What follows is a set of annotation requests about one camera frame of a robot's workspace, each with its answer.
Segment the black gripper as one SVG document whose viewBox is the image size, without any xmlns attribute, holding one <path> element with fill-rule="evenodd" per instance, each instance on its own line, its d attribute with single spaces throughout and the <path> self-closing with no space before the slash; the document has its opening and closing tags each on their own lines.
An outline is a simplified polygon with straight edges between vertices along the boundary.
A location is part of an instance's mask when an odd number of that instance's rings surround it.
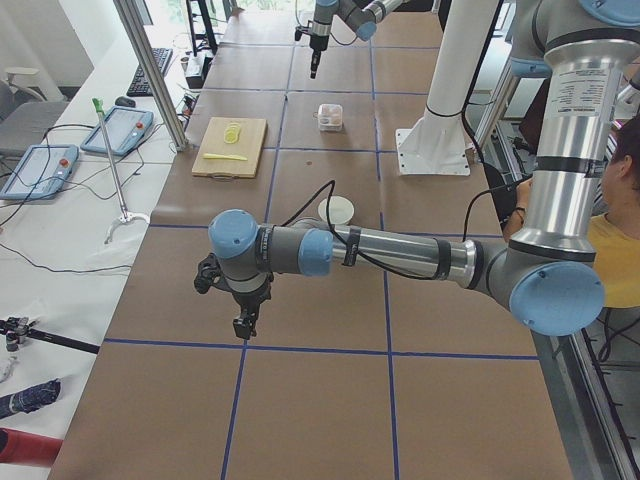
<svg viewBox="0 0 640 480">
<path fill-rule="evenodd" d="M 272 277 L 256 277 L 250 281 L 230 283 L 232 295 L 241 308 L 242 315 L 247 316 L 247 322 L 242 317 L 233 320 L 235 335 L 243 340 L 257 335 L 256 323 L 259 317 L 261 305 L 271 299 Z"/>
<path fill-rule="evenodd" d="M 312 49 L 312 56 L 311 56 L 311 71 L 310 71 L 310 78 L 311 79 L 316 79 L 318 77 L 319 74 L 319 66 L 320 66 L 320 62 L 321 62 L 321 57 L 322 57 L 322 53 L 324 52 L 323 49 L 317 49 L 317 48 L 313 48 Z"/>
</svg>

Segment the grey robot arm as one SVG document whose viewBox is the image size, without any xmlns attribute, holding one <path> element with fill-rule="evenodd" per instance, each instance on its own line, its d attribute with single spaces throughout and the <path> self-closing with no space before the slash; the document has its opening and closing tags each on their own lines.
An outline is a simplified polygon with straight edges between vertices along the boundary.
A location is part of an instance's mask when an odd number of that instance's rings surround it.
<svg viewBox="0 0 640 480">
<path fill-rule="evenodd" d="M 357 39 L 368 41 L 375 34 L 377 25 L 402 4 L 402 0 L 374 0 L 361 8 L 352 0 L 317 0 L 312 19 L 306 25 L 297 25 L 294 33 L 296 41 L 303 35 L 309 37 L 312 49 L 310 78 L 316 78 L 322 53 L 328 48 L 335 16 L 350 28 Z"/>
<path fill-rule="evenodd" d="M 549 78 L 531 191 L 505 238 L 455 240 L 444 224 L 472 201 L 470 176 L 452 149 L 472 85 L 454 64 L 477 66 L 493 27 L 493 4 L 455 1 L 444 29 L 423 116 L 400 136 L 409 158 L 405 231 L 340 226 L 293 214 L 260 223 L 243 210 L 219 213 L 197 287 L 239 306 L 235 334 L 251 338 L 278 274 L 325 276 L 333 263 L 369 265 L 415 281 L 450 281 L 482 293 L 525 327 L 574 333 L 605 308 L 639 304 L 639 141 L 628 123 L 608 144 L 622 75 L 639 55 L 635 1 L 520 1 L 510 61 L 523 76 Z"/>
</svg>

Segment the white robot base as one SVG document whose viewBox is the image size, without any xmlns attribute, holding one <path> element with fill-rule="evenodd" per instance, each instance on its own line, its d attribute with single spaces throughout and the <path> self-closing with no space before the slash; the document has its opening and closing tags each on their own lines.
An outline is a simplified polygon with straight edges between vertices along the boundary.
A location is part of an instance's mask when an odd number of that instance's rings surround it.
<svg viewBox="0 0 640 480">
<path fill-rule="evenodd" d="M 412 128 L 396 131 L 400 174 L 470 174 L 462 119 L 500 9 L 499 0 L 451 2 L 424 114 Z"/>
</svg>

